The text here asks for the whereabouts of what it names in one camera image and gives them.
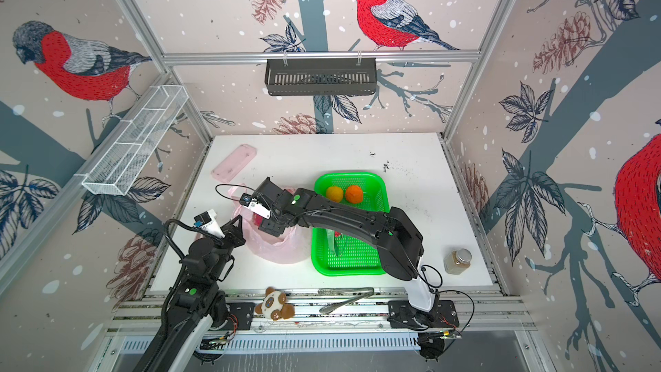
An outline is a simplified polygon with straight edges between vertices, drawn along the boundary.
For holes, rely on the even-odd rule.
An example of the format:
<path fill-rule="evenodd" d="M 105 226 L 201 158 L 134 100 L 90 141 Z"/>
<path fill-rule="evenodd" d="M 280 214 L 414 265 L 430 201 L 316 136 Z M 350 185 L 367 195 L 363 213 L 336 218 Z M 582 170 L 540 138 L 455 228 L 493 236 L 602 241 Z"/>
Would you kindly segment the green plastic basket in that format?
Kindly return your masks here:
<path fill-rule="evenodd" d="M 317 179 L 314 190 L 325 194 L 330 186 L 347 189 L 351 185 L 363 189 L 364 199 L 356 207 L 373 212 L 387 212 L 390 203 L 387 186 L 383 179 L 370 172 L 327 173 Z M 344 235 L 342 253 L 335 257 L 329 248 L 328 231 L 323 228 L 312 230 L 311 260 L 315 270 L 327 277 L 378 276 L 385 271 L 381 267 L 378 251 L 369 244 Z"/>

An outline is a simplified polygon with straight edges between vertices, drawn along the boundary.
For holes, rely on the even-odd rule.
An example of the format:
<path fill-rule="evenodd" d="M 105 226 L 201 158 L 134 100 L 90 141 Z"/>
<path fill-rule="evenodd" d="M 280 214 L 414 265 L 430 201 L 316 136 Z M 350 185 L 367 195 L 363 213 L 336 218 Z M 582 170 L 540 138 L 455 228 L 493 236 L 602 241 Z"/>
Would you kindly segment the yellow fruit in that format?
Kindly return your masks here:
<path fill-rule="evenodd" d="M 334 203 L 340 203 L 344 199 L 344 191 L 337 186 L 330 186 L 325 191 L 325 197 Z"/>

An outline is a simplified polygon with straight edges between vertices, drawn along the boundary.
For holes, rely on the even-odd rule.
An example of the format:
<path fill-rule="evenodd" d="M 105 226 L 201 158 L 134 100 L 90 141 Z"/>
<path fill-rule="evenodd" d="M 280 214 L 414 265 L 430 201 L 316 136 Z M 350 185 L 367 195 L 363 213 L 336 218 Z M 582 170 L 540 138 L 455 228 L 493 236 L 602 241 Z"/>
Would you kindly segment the orange fruit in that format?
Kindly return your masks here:
<path fill-rule="evenodd" d="M 363 189 L 357 185 L 351 185 L 344 191 L 344 199 L 351 204 L 360 204 L 363 202 Z"/>

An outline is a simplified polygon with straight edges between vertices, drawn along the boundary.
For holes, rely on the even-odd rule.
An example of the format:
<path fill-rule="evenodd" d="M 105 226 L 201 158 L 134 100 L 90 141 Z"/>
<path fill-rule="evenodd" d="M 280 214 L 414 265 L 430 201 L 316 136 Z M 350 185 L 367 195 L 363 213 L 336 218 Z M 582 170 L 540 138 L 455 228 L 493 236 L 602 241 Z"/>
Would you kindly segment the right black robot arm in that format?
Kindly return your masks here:
<path fill-rule="evenodd" d="M 420 275 L 423 235 L 406 212 L 367 211 L 334 203 L 309 189 L 293 193 L 266 178 L 241 204 L 263 217 L 260 230 L 278 237 L 289 227 L 330 229 L 369 244 L 378 251 L 385 272 L 404 283 L 411 307 L 429 313 L 435 297 Z"/>

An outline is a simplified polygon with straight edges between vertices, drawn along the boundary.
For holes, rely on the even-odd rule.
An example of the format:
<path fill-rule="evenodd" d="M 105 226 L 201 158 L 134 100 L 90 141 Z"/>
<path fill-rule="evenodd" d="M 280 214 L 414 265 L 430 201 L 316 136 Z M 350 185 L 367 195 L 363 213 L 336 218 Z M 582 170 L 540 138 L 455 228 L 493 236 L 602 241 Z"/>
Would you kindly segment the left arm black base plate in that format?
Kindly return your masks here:
<path fill-rule="evenodd" d="M 223 331 L 249 331 L 253 322 L 256 304 L 252 302 L 227 303 L 228 319 L 222 327 Z"/>

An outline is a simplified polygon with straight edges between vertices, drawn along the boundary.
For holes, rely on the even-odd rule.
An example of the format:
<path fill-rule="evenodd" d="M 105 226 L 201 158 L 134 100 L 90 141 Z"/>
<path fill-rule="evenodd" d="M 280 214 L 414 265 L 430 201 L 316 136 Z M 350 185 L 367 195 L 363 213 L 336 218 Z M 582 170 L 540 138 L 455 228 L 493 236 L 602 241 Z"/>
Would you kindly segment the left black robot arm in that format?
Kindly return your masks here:
<path fill-rule="evenodd" d="M 184 253 L 172 239 L 171 225 L 201 237 Z M 161 308 L 160 328 L 134 367 L 136 371 L 183 371 L 192 358 L 213 364 L 220 359 L 219 355 L 197 351 L 203 336 L 211 328 L 223 327 L 227 321 L 232 322 L 231 334 L 239 326 L 229 312 L 220 282 L 234 266 L 233 250 L 245 244 L 243 217 L 229 220 L 220 227 L 218 235 L 204 230 L 200 220 L 188 226 L 170 219 L 164 227 L 165 239 L 179 256 L 181 266 Z"/>

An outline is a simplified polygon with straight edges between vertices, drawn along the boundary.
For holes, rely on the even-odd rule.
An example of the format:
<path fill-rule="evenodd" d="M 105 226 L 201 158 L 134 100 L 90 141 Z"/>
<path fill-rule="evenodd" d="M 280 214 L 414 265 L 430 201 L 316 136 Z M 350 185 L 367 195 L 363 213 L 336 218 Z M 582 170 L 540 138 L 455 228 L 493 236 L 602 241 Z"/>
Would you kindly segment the pink plastic bag with fruit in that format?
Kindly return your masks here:
<path fill-rule="evenodd" d="M 242 217 L 243 236 L 249 250 L 254 255 L 279 265 L 293 265 L 311 258 L 312 230 L 299 226 L 287 227 L 279 237 L 263 232 L 260 229 L 263 217 L 237 203 L 242 194 L 249 192 L 249 189 L 242 187 L 221 191 L 222 194 L 229 194 L 235 201 L 233 216 Z"/>

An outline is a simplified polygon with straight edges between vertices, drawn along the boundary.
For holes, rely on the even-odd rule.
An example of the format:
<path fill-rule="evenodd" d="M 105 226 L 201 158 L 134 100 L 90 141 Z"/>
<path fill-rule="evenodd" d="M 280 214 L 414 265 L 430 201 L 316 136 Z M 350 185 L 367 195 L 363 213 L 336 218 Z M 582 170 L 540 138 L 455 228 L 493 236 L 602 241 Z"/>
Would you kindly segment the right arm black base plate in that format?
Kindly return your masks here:
<path fill-rule="evenodd" d="M 435 299 L 432 309 L 424 312 L 413 308 L 408 301 L 389 301 L 387 321 L 392 329 L 423 332 L 428 329 L 458 329 L 460 322 L 454 302 Z"/>

